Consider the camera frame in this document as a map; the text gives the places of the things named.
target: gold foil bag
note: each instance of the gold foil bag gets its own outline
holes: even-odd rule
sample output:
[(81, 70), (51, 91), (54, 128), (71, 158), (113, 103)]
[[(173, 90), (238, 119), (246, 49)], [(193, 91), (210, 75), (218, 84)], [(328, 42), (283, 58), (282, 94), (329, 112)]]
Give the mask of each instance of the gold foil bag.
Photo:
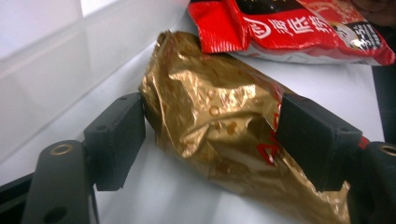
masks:
[(156, 144), (237, 194), (303, 223), (348, 223), (347, 185), (316, 192), (276, 143), (288, 88), (186, 33), (159, 36), (139, 87)]

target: red plastic bag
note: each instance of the red plastic bag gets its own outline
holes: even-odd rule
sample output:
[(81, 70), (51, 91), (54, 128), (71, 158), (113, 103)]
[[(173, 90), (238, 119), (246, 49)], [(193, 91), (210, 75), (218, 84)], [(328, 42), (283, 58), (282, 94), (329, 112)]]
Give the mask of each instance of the red plastic bag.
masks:
[(347, 0), (192, 0), (205, 53), (289, 63), (387, 65), (395, 54)]

